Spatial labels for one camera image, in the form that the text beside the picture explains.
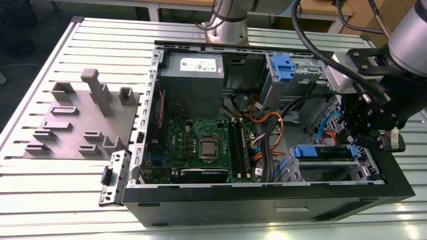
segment ram slot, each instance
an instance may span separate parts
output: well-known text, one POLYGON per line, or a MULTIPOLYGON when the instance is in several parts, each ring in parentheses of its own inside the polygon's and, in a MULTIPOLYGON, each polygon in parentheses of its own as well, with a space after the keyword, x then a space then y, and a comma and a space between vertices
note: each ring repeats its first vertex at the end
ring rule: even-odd
POLYGON ((246 175, 247 178, 251 178, 251 170, 250 170, 250 144, 248 144, 248 138, 247 138, 247 127, 246 127, 246 123, 242 120, 240 121, 242 124, 242 144, 243 144, 243 173, 246 175))
POLYGON ((243 176, 247 175, 247 166, 246 166, 246 153, 247 153, 247 147, 246 147, 246 133, 244 129, 242 127, 242 123, 235 123, 235 132, 236 132, 236 146, 237 146, 237 155, 239 155, 239 173, 243 176))
POLYGON ((228 122, 228 140, 229 140, 229 153, 231 153, 231 172, 236 176, 240 173, 239 165, 239 150, 237 150, 237 139, 235 123, 228 122))

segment side panel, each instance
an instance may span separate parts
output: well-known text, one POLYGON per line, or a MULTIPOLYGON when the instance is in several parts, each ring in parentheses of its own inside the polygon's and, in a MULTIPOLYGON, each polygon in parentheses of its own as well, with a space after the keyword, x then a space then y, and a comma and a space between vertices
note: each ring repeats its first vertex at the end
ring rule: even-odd
POLYGON ((339 220, 372 206, 380 198, 306 198, 242 201, 125 203, 144 226, 217 225, 339 220))

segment cpu socket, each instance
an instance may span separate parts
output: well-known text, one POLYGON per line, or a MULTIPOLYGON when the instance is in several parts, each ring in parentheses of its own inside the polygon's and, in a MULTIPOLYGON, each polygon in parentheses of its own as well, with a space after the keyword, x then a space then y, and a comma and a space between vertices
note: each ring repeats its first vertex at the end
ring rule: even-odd
POLYGON ((219 139, 215 137, 199 138, 199 159, 212 164, 220 158, 219 139))

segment power supply label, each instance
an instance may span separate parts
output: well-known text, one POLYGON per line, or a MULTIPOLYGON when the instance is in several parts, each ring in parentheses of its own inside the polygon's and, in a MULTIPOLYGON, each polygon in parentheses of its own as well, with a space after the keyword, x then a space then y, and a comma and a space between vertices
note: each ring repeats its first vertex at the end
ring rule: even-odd
POLYGON ((215 59, 181 58, 179 70, 187 72, 216 72, 215 59))

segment blue latch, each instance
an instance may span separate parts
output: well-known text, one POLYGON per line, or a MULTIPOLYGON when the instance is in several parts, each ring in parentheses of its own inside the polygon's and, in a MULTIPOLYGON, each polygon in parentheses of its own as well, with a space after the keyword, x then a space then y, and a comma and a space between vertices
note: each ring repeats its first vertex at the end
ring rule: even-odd
POLYGON ((350 153, 351 153, 352 159, 356 159, 359 157, 358 149, 354 146, 350 146, 350 153))
POLYGON ((318 157, 318 151, 315 146, 298 146, 294 147, 295 157, 318 157))
POLYGON ((278 72, 278 79, 280 82, 288 82, 295 75, 295 64, 288 55, 272 55, 272 66, 278 72))

